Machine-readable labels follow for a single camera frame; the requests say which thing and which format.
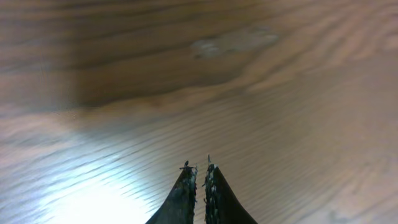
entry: wood grain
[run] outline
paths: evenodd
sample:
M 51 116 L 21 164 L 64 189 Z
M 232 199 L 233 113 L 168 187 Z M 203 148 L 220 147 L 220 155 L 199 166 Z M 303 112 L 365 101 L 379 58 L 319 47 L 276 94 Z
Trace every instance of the wood grain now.
M 0 223 L 144 223 L 186 160 L 204 181 L 208 153 L 258 223 L 397 223 L 397 12 L 0 1 Z M 279 40 L 193 57 L 247 26 Z

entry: hardwood plank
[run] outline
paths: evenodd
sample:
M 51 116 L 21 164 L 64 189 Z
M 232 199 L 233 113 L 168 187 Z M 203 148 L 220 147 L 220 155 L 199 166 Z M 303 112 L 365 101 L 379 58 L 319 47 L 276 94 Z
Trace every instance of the hardwood plank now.
M 396 11 L 0 1 L 0 223 L 144 223 L 208 153 L 259 223 L 396 223 Z M 279 40 L 193 57 L 249 26 Z

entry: wooden floor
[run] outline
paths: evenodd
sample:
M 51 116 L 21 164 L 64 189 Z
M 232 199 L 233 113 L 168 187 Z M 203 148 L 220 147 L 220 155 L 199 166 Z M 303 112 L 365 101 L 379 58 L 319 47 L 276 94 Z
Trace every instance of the wooden floor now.
M 0 223 L 145 223 L 186 160 L 204 183 L 208 153 L 258 223 L 398 223 L 397 13 L 396 0 L 1 0 Z M 249 26 L 279 38 L 193 57 Z

